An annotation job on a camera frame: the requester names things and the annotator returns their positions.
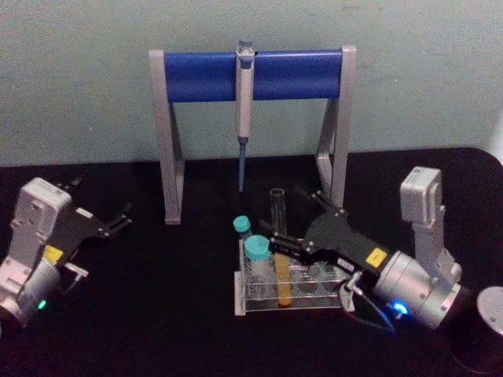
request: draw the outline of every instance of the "black tabletop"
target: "black tabletop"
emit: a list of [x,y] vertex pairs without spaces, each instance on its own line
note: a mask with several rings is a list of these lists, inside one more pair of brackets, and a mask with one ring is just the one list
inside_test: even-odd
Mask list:
[[[485,152],[350,154],[350,223],[413,255],[398,189],[414,166],[442,170],[445,244],[463,267],[462,284],[503,285],[503,168]],[[234,316],[232,220],[247,214],[255,230],[260,218],[270,219],[269,190],[280,187],[288,232],[303,236],[317,209],[293,188],[319,188],[313,156],[248,159],[242,196],[235,160],[187,162],[178,226],[163,223],[158,163],[2,168],[2,258],[21,185],[35,176],[66,182],[78,175],[84,181],[74,204],[107,221],[130,201],[134,224],[114,240],[80,248],[74,262],[90,275],[70,295],[50,300],[25,329],[3,325],[1,375],[473,375],[451,357],[445,335],[410,318],[389,335],[337,309]]]

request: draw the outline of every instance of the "yellow warning label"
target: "yellow warning label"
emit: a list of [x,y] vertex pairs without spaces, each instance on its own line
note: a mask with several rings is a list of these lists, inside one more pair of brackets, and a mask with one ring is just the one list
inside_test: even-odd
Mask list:
[[367,257],[365,262],[370,264],[372,267],[375,267],[376,269],[379,268],[380,264],[383,262],[383,260],[386,258],[387,252],[384,250],[381,250],[380,248],[376,247],[372,253]]
[[56,249],[53,246],[46,245],[46,248],[44,249],[44,258],[53,265],[56,265],[57,261],[61,258],[61,255],[63,255],[63,251]]

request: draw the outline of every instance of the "test tube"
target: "test tube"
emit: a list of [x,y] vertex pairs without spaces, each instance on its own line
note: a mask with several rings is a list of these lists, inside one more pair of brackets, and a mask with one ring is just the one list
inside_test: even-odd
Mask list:
[[248,217],[244,215],[236,217],[233,221],[233,225],[243,242],[246,241],[248,237],[253,235]]
[[244,242],[244,254],[250,261],[251,296],[264,298],[268,295],[267,283],[270,271],[273,270],[273,258],[269,251],[269,240],[260,235],[249,236]]
[[[269,191],[270,213],[274,232],[286,234],[285,191],[273,188]],[[290,281],[290,259],[286,255],[274,255],[277,279],[277,300],[280,306],[288,307],[292,303],[292,286]]]

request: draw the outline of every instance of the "silver metal frame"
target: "silver metal frame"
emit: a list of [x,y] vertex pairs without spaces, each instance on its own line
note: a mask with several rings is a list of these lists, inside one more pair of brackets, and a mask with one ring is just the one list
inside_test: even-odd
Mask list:
[[[351,113],[356,82],[356,47],[343,46],[342,51],[339,98],[329,99],[327,102],[318,150],[316,151],[316,163],[323,193],[332,204],[338,207],[343,207],[344,201]],[[161,49],[150,50],[149,62],[163,180],[165,222],[167,225],[178,225],[182,220],[184,160],[174,108],[168,99],[164,51]],[[331,163],[329,155],[332,139],[334,140],[333,163]]]
[[165,219],[167,225],[178,225],[182,220],[183,177],[185,164],[174,108],[168,100],[164,51],[149,51],[152,102],[156,118],[160,173],[163,180]]
[[[316,151],[316,164],[325,197],[334,205],[343,207],[346,185],[347,153],[351,134],[351,114],[356,83],[356,47],[343,46],[343,63],[340,72],[339,98],[329,99],[321,126],[320,141]],[[330,145],[333,142],[333,163],[330,162]]]

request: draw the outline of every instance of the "white wall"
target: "white wall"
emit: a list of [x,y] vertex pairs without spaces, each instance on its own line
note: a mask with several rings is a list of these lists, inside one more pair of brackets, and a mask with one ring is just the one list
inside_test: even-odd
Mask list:
[[494,131],[483,149],[499,159],[500,163],[503,164],[503,112],[501,113],[499,122],[494,127]]
[[[358,47],[354,151],[484,145],[503,107],[502,17],[495,0],[3,0],[0,165],[156,159],[148,50],[234,50],[243,37]],[[256,104],[250,155],[312,152],[323,106]],[[177,110],[186,157],[237,155],[232,103]]]

